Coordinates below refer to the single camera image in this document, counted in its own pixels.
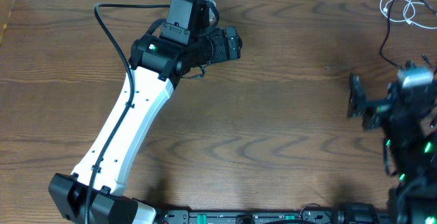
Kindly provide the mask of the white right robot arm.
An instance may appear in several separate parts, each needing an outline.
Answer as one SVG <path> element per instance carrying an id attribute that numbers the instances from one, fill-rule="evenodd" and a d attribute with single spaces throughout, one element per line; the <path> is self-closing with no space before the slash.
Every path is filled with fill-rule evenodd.
<path id="1" fill-rule="evenodd" d="M 436 222 L 436 132 L 422 121 L 436 108 L 436 80 L 404 87 L 389 84 L 386 98 L 368 100 L 355 74 L 349 77 L 347 115 L 362 119 L 363 130 L 382 129 L 386 174 L 399 179 L 389 190 L 392 223 Z"/>

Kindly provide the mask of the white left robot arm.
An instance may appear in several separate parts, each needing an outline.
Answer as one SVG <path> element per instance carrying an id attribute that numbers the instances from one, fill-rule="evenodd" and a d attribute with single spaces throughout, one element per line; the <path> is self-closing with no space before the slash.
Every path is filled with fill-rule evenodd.
<path id="1" fill-rule="evenodd" d="M 126 78 L 96 140 L 68 175 L 57 173 L 48 191 L 60 215 L 73 223 L 153 223 L 158 211 L 125 196 L 132 164 L 154 118 L 193 68 L 240 57 L 235 27 L 219 27 L 214 0 L 171 0 L 122 57 Z"/>

